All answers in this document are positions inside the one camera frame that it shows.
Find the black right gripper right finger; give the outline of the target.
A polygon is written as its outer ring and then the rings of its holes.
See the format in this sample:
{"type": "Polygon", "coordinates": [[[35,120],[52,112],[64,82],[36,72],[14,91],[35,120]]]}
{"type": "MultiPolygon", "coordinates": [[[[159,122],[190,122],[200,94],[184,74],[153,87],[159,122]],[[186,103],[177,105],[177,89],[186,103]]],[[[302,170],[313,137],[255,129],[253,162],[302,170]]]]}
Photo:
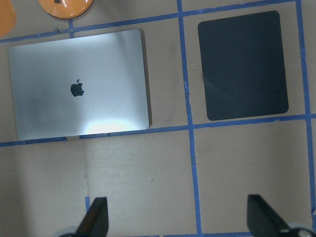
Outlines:
{"type": "Polygon", "coordinates": [[[290,236],[290,227],[260,195],[247,197],[247,227],[253,237],[290,236]]]}

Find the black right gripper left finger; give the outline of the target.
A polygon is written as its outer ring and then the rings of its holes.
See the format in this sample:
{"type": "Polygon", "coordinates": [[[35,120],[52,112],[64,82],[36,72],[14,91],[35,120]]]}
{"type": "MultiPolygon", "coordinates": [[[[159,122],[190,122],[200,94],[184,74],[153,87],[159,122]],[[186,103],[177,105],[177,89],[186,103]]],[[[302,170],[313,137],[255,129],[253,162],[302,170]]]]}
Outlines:
{"type": "Polygon", "coordinates": [[[109,230],[106,197],[96,197],[77,229],[79,237],[106,237],[109,230]]]}

